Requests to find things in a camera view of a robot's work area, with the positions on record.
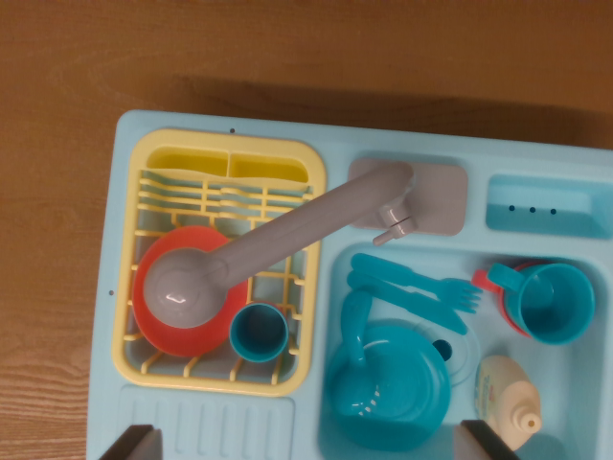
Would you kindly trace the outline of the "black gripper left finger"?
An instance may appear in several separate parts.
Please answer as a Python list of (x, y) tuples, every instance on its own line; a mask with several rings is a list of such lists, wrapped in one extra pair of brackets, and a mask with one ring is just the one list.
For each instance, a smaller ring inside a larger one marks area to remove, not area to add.
[(161, 460), (162, 430), (131, 425), (103, 454), (103, 460)]

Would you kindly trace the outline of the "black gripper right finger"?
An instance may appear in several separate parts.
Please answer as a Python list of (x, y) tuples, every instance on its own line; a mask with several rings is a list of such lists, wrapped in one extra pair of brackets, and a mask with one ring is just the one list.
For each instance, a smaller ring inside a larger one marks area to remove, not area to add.
[(453, 430), (454, 460), (519, 460), (482, 420), (464, 420)]

